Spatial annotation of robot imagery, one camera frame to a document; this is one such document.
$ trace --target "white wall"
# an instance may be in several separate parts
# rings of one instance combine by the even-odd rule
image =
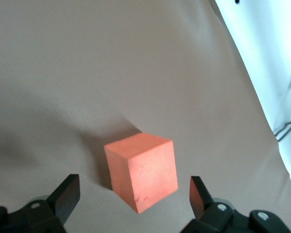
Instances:
[[[291,120],[291,1],[217,3],[276,133]],[[291,178],[291,132],[279,150]]]
[[[141,215],[110,188],[102,145],[171,138],[179,190]],[[291,183],[224,25],[201,1],[0,1],[0,205],[15,211],[69,173],[68,232],[179,232],[189,179],[243,214],[291,228]]]

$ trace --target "beige backdrop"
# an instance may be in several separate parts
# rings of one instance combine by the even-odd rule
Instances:
[[[102,149],[139,131],[174,141],[179,182],[141,215],[110,190]],[[291,229],[276,139],[207,0],[0,0],[0,205],[15,211],[70,173],[71,233],[177,233],[193,218],[191,175]]]

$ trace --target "foam block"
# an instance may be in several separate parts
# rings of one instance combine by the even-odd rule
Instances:
[[[172,140],[138,133],[104,149],[113,191],[137,213],[178,189]]]

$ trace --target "screw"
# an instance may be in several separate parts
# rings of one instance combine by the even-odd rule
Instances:
[[[225,210],[227,210],[227,207],[223,204],[218,204],[218,209],[221,211],[225,211]]]
[[[270,217],[268,217],[268,215],[266,213],[264,213],[264,212],[258,212],[258,216],[260,218],[262,218],[264,221],[267,221],[267,220],[270,219]]]
[[[34,204],[31,205],[32,209],[38,208],[40,206],[40,203],[36,202]]]

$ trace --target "orange cube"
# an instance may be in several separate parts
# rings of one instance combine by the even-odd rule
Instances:
[[[104,149],[113,191],[137,213],[178,189],[172,140],[138,133]]]

